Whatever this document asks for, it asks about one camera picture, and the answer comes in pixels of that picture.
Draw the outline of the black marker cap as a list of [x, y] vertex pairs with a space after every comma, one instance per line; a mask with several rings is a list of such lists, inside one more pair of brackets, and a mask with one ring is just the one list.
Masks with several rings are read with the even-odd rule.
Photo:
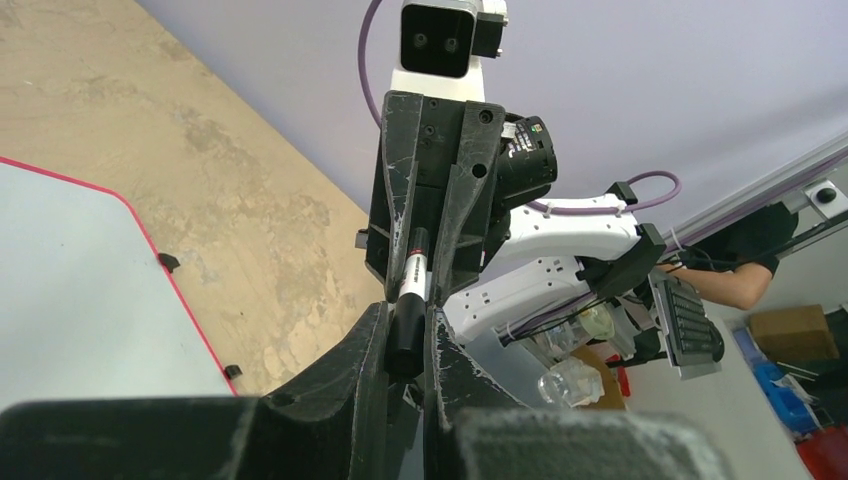
[[424, 368], [426, 301], [416, 293], [399, 297], [385, 345], [384, 366], [390, 375], [414, 378]]

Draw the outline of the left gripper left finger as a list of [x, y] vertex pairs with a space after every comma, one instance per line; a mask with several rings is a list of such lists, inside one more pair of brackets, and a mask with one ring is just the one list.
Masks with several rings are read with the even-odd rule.
[[261, 397], [39, 401], [1, 415], [5, 479], [379, 479], [389, 314]]

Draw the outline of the person forearm in background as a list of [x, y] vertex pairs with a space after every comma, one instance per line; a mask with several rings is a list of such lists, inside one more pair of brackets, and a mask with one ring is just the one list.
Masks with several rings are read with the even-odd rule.
[[772, 270], [758, 263], [746, 263], [727, 272], [688, 269], [682, 265], [658, 268], [691, 284], [703, 300], [743, 311], [759, 303], [774, 278]]

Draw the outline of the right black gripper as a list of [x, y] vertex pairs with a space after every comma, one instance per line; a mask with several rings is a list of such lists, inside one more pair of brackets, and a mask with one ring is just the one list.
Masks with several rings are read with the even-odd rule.
[[369, 211], [366, 266], [397, 301], [413, 230], [429, 233], [431, 301], [475, 283], [493, 236], [503, 106], [389, 91]]

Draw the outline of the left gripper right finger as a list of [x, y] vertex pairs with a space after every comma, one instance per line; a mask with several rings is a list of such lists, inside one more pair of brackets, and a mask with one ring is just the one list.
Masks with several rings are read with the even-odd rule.
[[428, 479], [731, 479], [710, 438], [668, 415], [532, 408], [427, 312], [424, 475]]

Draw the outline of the white whiteboard marker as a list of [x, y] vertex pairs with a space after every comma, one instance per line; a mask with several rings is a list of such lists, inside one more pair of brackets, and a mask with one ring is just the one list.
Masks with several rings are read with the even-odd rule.
[[405, 257], [397, 307], [414, 299], [427, 300], [429, 247], [428, 231], [423, 227], [415, 228]]

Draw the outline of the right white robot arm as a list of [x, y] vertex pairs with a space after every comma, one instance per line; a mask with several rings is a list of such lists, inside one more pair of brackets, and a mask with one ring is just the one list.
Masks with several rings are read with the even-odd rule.
[[513, 319], [538, 321], [540, 293], [475, 285], [497, 263], [563, 258], [573, 295], [600, 299], [642, 281], [664, 252], [657, 229], [635, 218], [619, 182], [603, 195], [551, 200], [557, 160], [545, 123], [502, 106], [390, 91], [384, 99], [366, 263], [395, 312], [393, 349], [420, 348], [432, 309], [453, 308], [467, 337]]

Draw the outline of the red framed whiteboard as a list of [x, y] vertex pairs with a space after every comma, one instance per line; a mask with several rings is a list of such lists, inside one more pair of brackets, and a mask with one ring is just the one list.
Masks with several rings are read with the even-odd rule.
[[1, 162], [1, 404], [235, 392], [135, 210]]

